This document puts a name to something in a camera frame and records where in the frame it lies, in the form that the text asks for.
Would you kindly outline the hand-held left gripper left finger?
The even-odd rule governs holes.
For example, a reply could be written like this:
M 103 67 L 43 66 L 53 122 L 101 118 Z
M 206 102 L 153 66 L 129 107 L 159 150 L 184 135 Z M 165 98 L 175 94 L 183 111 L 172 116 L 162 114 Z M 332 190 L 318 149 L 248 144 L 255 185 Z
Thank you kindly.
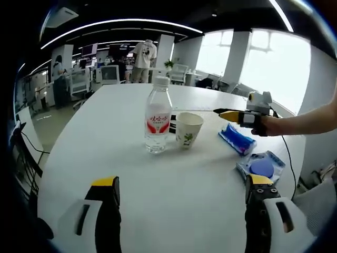
M 120 231 L 119 177 L 98 179 L 60 217 L 57 246 L 61 252 L 121 252 Z

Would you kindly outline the person's right hand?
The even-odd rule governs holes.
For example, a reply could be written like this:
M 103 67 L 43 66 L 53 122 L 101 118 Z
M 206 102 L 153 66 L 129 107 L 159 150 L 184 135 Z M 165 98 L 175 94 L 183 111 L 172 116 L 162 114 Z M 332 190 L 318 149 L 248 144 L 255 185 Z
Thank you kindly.
M 276 136 L 277 121 L 277 118 L 263 116 L 261 117 L 259 124 L 251 130 L 251 133 L 261 137 Z

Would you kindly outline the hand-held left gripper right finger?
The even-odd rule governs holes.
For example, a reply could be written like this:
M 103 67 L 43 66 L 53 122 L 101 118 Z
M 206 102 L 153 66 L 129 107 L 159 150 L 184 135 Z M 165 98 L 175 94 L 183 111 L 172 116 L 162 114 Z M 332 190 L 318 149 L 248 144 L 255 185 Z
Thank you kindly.
M 306 216 L 269 178 L 246 177 L 245 203 L 245 252 L 305 252 L 310 246 Z

